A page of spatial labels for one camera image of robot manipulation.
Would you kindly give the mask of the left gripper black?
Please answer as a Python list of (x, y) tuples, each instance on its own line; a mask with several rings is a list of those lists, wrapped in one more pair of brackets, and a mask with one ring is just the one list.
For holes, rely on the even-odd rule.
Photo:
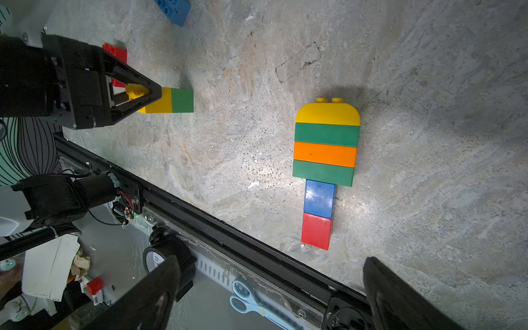
[[(115, 125), (162, 97), (159, 84), (101, 47), (56, 35), (42, 42), (37, 48), (1, 36), (1, 116), (91, 129)], [(141, 85), (148, 94), (113, 95), (111, 79)]]

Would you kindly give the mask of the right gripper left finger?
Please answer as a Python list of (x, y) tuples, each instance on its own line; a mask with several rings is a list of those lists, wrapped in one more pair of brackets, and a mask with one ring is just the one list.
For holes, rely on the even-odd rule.
[(166, 329), (180, 276), (177, 258), (167, 258), (85, 328)]

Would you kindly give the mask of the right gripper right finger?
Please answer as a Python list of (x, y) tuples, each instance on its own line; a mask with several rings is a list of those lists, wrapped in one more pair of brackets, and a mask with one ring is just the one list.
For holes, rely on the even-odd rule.
[(363, 282), (376, 329), (461, 329), (378, 258), (368, 257)]

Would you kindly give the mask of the yellow square lego brick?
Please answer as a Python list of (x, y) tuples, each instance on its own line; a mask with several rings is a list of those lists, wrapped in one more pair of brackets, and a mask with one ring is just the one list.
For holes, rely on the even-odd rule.
[[(147, 88), (138, 84), (128, 84), (125, 87), (125, 92), (128, 95), (129, 100), (134, 100), (143, 97), (145, 93), (147, 93)], [(161, 99), (156, 100), (151, 104), (148, 104), (146, 107), (143, 107), (138, 110), (138, 112), (142, 114), (172, 114), (172, 89), (169, 87), (163, 87)]]

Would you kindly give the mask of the light green square lego brick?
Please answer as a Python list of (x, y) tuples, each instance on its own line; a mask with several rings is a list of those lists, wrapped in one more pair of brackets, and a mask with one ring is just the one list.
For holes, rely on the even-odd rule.
[(190, 89), (171, 90), (172, 111), (176, 114), (194, 112), (194, 92)]

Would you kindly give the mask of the light blue long lego brick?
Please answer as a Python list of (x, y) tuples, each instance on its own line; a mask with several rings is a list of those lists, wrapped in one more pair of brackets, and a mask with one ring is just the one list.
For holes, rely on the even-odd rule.
[(172, 24), (184, 26), (191, 11), (191, 3), (188, 0), (155, 0), (155, 3)]

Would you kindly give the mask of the red square lego brick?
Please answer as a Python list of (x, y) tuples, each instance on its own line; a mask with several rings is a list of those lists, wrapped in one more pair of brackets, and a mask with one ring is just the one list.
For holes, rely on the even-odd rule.
[(332, 219), (304, 213), (302, 221), (301, 242), (322, 250), (328, 250)]

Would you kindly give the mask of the blue square lego brick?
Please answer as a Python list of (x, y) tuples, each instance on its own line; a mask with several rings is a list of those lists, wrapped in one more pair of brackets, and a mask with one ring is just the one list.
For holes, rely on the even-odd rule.
[(304, 213), (331, 219), (334, 213), (336, 185), (306, 180)]

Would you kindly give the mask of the green long lego brick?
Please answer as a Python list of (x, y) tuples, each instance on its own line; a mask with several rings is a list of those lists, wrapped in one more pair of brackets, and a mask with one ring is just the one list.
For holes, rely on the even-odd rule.
[(357, 147), (359, 135), (359, 126), (296, 123), (294, 141)]
[(354, 168), (345, 166), (305, 162), (296, 159), (293, 163), (294, 177), (340, 186), (351, 187), (353, 185), (354, 172)]

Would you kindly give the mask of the orange lego brick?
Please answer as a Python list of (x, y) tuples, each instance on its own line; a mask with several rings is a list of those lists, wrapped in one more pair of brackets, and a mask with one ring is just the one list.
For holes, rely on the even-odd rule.
[(294, 143), (294, 159), (299, 161), (355, 168), (356, 156), (356, 147), (308, 142)]

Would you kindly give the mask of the yellow half-round lego brick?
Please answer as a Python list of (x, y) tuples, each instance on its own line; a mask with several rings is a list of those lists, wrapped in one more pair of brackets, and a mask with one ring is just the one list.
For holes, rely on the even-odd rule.
[(295, 122), (359, 127), (360, 114), (341, 98), (333, 98), (331, 102), (318, 98), (315, 103), (309, 103), (298, 111)]

